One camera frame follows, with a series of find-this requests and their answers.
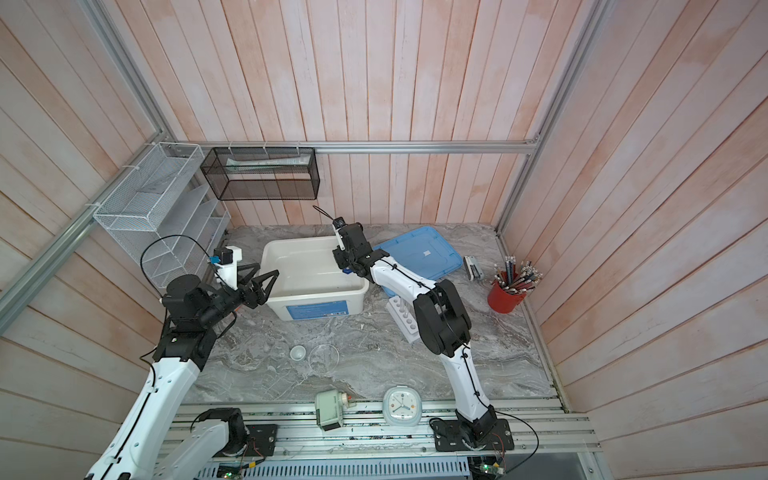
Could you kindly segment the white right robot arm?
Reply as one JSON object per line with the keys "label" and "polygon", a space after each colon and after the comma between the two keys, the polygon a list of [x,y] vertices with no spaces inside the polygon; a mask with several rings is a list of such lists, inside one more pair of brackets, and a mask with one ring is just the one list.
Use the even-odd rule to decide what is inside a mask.
{"label": "white right robot arm", "polygon": [[497,423],[497,415],[478,379],[470,348],[471,320],[454,284],[427,279],[404,267],[367,240],[363,226],[332,220],[338,246],[338,267],[387,288],[412,305],[423,344],[439,356],[456,400],[458,432],[462,441],[478,448]]}

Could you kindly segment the small white dish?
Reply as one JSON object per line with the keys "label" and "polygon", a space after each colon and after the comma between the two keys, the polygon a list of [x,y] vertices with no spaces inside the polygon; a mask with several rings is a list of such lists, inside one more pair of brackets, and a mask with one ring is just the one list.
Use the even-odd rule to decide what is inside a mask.
{"label": "small white dish", "polygon": [[307,355],[307,350],[303,345],[296,345],[289,351],[289,358],[294,362],[302,361]]}

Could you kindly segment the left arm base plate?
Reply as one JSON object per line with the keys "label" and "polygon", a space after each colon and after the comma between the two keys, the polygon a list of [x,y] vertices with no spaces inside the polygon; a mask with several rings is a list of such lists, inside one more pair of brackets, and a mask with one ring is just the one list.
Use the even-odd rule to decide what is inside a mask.
{"label": "left arm base plate", "polygon": [[278,433],[277,424],[246,424],[248,440],[246,458],[268,458],[274,455]]}

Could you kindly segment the blue plastic bin lid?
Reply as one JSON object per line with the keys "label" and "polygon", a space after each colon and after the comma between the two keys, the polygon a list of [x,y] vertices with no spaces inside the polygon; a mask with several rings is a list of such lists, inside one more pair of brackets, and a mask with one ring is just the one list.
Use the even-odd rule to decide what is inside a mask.
{"label": "blue plastic bin lid", "polygon": [[462,267],[463,260],[433,227],[423,226],[376,245],[405,268],[437,281]]}

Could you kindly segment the clear glass petri dish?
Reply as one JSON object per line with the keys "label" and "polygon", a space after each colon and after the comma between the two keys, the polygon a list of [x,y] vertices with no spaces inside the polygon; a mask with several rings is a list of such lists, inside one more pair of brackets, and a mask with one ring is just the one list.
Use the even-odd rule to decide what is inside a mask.
{"label": "clear glass petri dish", "polygon": [[328,375],[333,372],[340,361],[338,349],[331,344],[316,346],[309,354],[309,366],[316,375]]}

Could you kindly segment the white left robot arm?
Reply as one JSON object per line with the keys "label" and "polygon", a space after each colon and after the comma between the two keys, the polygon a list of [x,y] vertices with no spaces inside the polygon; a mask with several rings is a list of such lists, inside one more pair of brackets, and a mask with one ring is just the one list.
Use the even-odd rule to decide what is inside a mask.
{"label": "white left robot arm", "polygon": [[211,265],[218,283],[196,274],[170,281],[161,303],[166,318],[141,393],[89,479],[193,479],[217,455],[244,458],[251,434],[238,408],[212,408],[192,422],[187,438],[160,459],[162,444],[187,392],[204,369],[217,325],[235,319],[241,307],[256,309],[269,299],[279,277],[261,273],[257,263],[241,266],[238,247],[215,250]]}

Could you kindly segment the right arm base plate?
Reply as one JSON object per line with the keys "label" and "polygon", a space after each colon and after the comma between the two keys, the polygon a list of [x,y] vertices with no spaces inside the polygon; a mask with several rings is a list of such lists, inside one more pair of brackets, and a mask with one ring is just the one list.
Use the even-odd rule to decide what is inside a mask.
{"label": "right arm base plate", "polygon": [[515,449],[509,423],[497,420],[488,430],[477,433],[460,420],[431,418],[429,427],[438,452],[499,451]]}

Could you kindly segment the white plastic storage bin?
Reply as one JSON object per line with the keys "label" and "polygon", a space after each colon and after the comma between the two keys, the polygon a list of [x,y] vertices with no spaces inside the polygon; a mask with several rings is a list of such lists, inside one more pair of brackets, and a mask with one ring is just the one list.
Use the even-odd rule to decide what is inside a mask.
{"label": "white plastic storage bin", "polygon": [[356,315],[362,312],[368,280],[340,269],[333,256],[334,236],[274,240],[263,251],[261,267],[279,276],[266,305],[283,321]]}

